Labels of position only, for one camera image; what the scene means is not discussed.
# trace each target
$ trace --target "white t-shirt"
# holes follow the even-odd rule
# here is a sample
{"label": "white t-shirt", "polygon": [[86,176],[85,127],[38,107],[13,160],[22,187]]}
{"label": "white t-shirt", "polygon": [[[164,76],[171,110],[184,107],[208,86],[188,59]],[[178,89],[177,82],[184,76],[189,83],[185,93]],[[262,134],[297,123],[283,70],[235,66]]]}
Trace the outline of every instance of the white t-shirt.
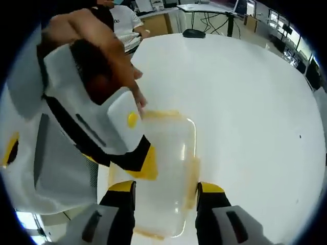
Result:
{"label": "white t-shirt", "polygon": [[117,38],[123,42],[125,51],[135,48],[141,42],[139,33],[133,32],[133,29],[143,25],[137,15],[128,7],[116,5],[110,9],[114,21],[114,32]]}

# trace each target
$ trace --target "person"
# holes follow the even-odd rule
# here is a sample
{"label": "person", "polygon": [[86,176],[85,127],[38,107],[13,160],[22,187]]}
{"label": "person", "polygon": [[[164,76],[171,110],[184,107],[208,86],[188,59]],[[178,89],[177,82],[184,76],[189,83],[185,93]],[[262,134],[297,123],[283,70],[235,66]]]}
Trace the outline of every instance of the person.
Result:
{"label": "person", "polygon": [[45,57],[57,47],[80,39],[91,43],[101,52],[112,72],[110,81],[105,74],[92,77],[92,81],[85,87],[91,100],[101,104],[116,90],[125,86],[132,91],[139,109],[144,107],[147,101],[135,81],[142,76],[142,72],[125,55],[124,45],[113,30],[89,9],[54,16],[42,30],[39,55]]}
{"label": "person", "polygon": [[110,9],[114,21],[114,33],[123,42],[126,53],[134,53],[140,42],[150,37],[150,32],[144,28],[143,22],[127,6],[114,5],[112,0],[98,0]]}

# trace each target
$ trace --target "computer mouse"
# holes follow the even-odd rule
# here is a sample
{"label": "computer mouse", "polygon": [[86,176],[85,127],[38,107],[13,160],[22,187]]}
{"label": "computer mouse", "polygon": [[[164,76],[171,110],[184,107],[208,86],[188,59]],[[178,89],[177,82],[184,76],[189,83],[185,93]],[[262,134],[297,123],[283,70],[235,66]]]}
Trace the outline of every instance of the computer mouse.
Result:
{"label": "computer mouse", "polygon": [[194,29],[186,29],[183,32],[183,37],[188,37],[188,38],[205,38],[205,33],[199,30],[194,30]]}

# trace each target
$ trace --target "transparent plastic box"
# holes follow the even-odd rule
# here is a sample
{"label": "transparent plastic box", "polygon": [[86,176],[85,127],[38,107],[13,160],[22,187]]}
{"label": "transparent plastic box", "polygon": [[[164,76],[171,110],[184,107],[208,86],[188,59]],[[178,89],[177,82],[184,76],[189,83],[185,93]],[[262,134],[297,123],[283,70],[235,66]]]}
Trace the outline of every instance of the transparent plastic box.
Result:
{"label": "transparent plastic box", "polygon": [[[186,215],[195,204],[199,177],[194,123],[178,112],[148,111],[145,136],[155,147],[156,180],[135,179],[134,232],[163,240],[183,232]],[[134,179],[112,164],[109,186]]]}

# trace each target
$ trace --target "container lid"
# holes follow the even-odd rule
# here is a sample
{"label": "container lid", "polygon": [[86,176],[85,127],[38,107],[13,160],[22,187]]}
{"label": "container lid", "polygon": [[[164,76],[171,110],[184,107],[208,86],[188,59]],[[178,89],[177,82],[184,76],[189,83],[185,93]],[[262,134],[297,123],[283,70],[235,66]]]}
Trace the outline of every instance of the container lid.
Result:
{"label": "container lid", "polygon": [[[195,203],[199,162],[195,158],[194,123],[178,112],[146,112],[145,136],[156,152],[156,180],[136,180],[135,229],[157,239],[183,232],[188,209]],[[112,164],[109,185],[134,179]]]}

